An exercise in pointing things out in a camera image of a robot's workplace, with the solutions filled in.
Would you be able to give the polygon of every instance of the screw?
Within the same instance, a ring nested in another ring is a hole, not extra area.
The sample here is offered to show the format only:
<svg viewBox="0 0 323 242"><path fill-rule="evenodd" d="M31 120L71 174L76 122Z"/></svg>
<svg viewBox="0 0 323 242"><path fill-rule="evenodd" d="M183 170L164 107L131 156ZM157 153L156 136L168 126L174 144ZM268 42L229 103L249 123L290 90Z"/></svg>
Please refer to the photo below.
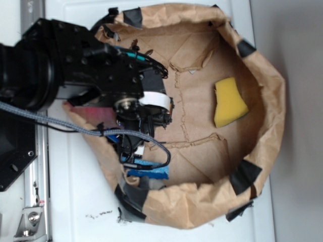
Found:
<svg viewBox="0 0 323 242"><path fill-rule="evenodd" d="M29 222L31 223L35 223L39 220L40 216L38 213L36 212L31 212L29 215L28 215L28 220Z"/></svg>
<svg viewBox="0 0 323 242"><path fill-rule="evenodd" d="M81 59L81 63L82 63L83 65L87 65L87 58L83 57L83 58Z"/></svg>
<svg viewBox="0 0 323 242"><path fill-rule="evenodd" d="M65 61L66 61L67 63L72 63L73 58L72 58L70 55L67 55L67 56L66 56L66 58L65 58Z"/></svg>
<svg viewBox="0 0 323 242"><path fill-rule="evenodd" d="M64 28L65 28L65 24L64 24L64 23L62 23L62 22L59 22L59 28L60 28L60 29L64 29Z"/></svg>
<svg viewBox="0 0 323 242"><path fill-rule="evenodd" d="M137 79L136 77L134 77L134 78L132 78L132 79L131 79L131 82L132 82L133 84L137 84L138 79Z"/></svg>

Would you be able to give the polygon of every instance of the wall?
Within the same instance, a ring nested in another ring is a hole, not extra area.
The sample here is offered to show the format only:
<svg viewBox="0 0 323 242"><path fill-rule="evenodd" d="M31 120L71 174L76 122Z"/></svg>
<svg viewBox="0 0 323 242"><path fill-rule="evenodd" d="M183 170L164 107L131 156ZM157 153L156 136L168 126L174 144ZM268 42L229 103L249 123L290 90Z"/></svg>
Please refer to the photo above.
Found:
<svg viewBox="0 0 323 242"><path fill-rule="evenodd" d="M256 47L287 79L271 174L277 242L323 239L323 1L251 0Z"/></svg>

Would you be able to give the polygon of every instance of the black wire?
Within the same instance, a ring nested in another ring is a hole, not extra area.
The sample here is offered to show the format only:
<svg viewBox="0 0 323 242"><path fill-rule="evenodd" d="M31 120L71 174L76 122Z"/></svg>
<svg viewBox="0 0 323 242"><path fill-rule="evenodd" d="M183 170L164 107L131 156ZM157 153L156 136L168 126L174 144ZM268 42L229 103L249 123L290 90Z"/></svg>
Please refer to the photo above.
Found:
<svg viewBox="0 0 323 242"><path fill-rule="evenodd" d="M129 145L130 145L130 154L128 156L128 158L123 161L124 163L128 163L128 161L133 157L134 155L134 150L133 150L133 147L132 147L132 143L131 143L131 140L130 140L130 137L128 135L124 135L124 137L127 138L128 142L129 142Z"/></svg>
<svg viewBox="0 0 323 242"><path fill-rule="evenodd" d="M64 132L64 133L79 133L78 131L76 130L63 130L63 129L60 129L60 128L56 128L54 126L51 126L49 124L44 124L44 123L40 123L34 119L29 119L29 118L23 118L21 116L18 116L18 115L14 115L14 114L11 114L11 113L8 113L8 115L10 115L11 117L21 121L21 122L24 122L24 123L28 123L28 124L32 124L32 125L40 125L40 126L44 126L44 127L47 127L47 128L50 128L50 129L53 129L53 130L57 130L57 131L60 131L60 132Z"/></svg>

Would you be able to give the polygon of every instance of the white surface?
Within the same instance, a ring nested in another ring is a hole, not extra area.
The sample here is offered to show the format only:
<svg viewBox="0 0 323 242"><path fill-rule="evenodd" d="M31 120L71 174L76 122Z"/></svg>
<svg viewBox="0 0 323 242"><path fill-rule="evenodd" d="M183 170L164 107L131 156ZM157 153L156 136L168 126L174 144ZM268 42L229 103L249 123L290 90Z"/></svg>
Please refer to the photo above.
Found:
<svg viewBox="0 0 323 242"><path fill-rule="evenodd" d="M125 10L156 3L49 0L46 16L90 28L107 14L110 7L119 6L120 10ZM199 3L213 5L214 1ZM222 0L217 4L230 16L234 13L233 24L238 25L238 31L253 43L249 1ZM59 101L52 105L48 113L68 119ZM192 230L135 222L117 223L118 202L81 135L53 130L48 135L54 241L275 241L269 183L255 201L255 207L247 209L243 217L231 223L224 216Z"/></svg>
<svg viewBox="0 0 323 242"><path fill-rule="evenodd" d="M271 174L278 242L323 240L323 1L252 0L257 48L287 79L286 129Z"/></svg>
<svg viewBox="0 0 323 242"><path fill-rule="evenodd" d="M0 0L0 43L14 45L20 39L20 1ZM24 176L0 193L0 242L13 241L25 205Z"/></svg>

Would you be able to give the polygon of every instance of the cable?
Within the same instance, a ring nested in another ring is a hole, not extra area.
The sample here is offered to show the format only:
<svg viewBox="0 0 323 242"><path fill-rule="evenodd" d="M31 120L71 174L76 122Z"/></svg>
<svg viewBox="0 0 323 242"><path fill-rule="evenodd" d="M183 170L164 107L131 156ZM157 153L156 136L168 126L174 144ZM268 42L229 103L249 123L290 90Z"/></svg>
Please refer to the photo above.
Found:
<svg viewBox="0 0 323 242"><path fill-rule="evenodd" d="M40 114L37 113L33 113L30 111L26 111L23 109L20 109L18 107L14 107L12 105L9 105L7 103L1 102L0 101L0 109L2 109L3 111L18 115L18 116L22 116L22 117L26 117L29 119L35 119L38 120L40 122L46 122L46 123L52 123L52 124L56 124L56 125L60 125L60 126L64 126L64 127L68 127L70 129L73 129L75 131L78 131L80 133L86 134L86 135L91 135L91 136L109 136L109 135L132 135L132 136L136 136L139 137L143 140L148 140L153 142L154 144L158 145L162 150L164 150L167 154L167 161L163 164L158 164L158 165L139 165L139 164L124 164L125 167L128 168L132 168L132 169L145 169L145 170L152 170L152 169L156 169L156 168L160 168L160 167L164 167L167 166L170 161L171 161L171 153L170 151L164 146L162 145L160 142L158 142L157 140L155 140L153 137L150 137L149 135L140 133L138 131L133 131L133 130L105 130L103 132L103 134L98 131L98 130L87 130L81 126L66 122L66 121L62 121L53 117L47 117L47 116L42 116Z"/></svg>

